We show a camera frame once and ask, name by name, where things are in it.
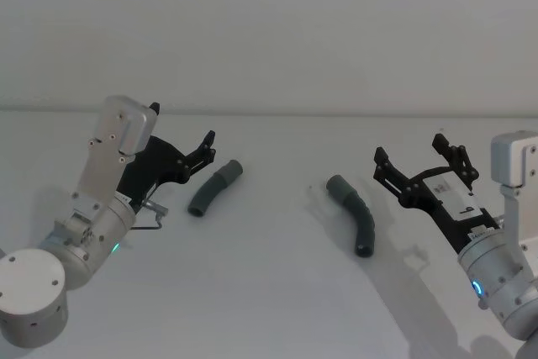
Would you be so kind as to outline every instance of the curved pipe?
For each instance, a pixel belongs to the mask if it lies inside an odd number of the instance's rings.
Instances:
[[[370,209],[359,197],[357,191],[340,175],[333,176],[327,182],[327,190],[329,195],[355,220],[357,226],[355,253],[362,258],[372,256],[376,235]]]
[[[205,215],[209,205],[219,193],[226,189],[238,176],[243,173],[243,167],[237,160],[230,160],[228,164],[219,168],[196,192],[188,205],[187,211],[201,218]]]

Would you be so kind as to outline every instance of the blue led light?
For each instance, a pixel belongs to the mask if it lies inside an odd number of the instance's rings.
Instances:
[[[477,293],[478,296],[482,297],[484,291],[480,283],[478,283],[478,281],[472,281],[472,288],[474,289],[474,291]]]

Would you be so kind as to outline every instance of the white tabletop surface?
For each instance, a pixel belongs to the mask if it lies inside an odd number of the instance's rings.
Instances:
[[[0,248],[36,245],[76,186],[94,114],[0,113]],[[536,129],[522,119],[330,119],[160,116],[154,135],[189,152],[217,133],[215,163],[156,201],[161,231],[127,234],[93,280],[68,295],[65,331],[15,359],[509,359],[509,338],[477,298],[433,221],[403,209],[372,180],[374,151],[414,175],[445,165],[442,130],[481,172],[475,193],[502,213],[489,176],[489,142]],[[201,219],[190,197],[229,159],[244,175]],[[353,255],[355,225],[327,198],[339,173],[374,214],[376,252]],[[141,212],[139,224],[153,214]]]

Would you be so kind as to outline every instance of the rubber hose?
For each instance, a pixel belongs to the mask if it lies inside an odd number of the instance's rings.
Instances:
[[[243,173],[243,167],[237,160],[230,160],[228,164],[220,167],[194,194],[187,211],[201,218],[205,215],[209,205],[221,191],[229,187],[238,176]]]
[[[329,195],[355,220],[357,226],[355,253],[362,258],[372,256],[376,235],[370,209],[359,197],[358,192],[340,175],[333,176],[327,182],[327,190]]]

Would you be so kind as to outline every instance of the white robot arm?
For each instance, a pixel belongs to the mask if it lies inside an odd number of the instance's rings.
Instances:
[[[433,143],[448,167],[408,179],[378,148],[374,178],[405,208],[424,210],[458,255],[482,309],[490,308],[515,339],[527,341],[518,359],[538,357],[538,134],[520,131],[492,141],[492,179],[505,198],[494,219],[472,192],[478,178],[464,146],[438,134]]]
[[[149,200],[163,182],[185,183],[214,160],[214,132],[185,156],[151,133],[159,105],[107,98],[89,157],[70,206],[39,248],[0,259],[0,327],[13,345],[35,348],[64,329],[66,291],[85,285],[129,230],[142,207],[160,218],[167,209]]]

